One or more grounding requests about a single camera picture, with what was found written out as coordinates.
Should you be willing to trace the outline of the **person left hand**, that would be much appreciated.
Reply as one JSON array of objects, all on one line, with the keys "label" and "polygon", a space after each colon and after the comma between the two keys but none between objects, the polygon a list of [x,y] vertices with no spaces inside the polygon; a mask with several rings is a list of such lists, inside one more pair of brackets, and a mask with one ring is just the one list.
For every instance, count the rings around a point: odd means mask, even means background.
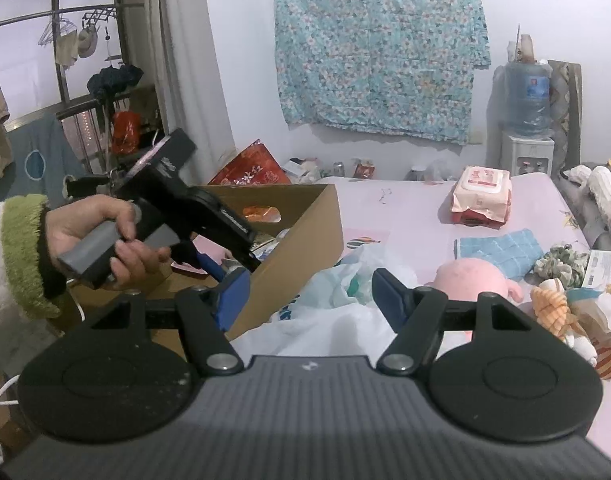
[{"label": "person left hand", "polygon": [[147,245],[145,208],[106,195],[94,195],[50,210],[44,217],[45,252],[55,270],[97,288],[136,288],[159,273],[171,250],[161,245],[168,233],[156,229]]}]

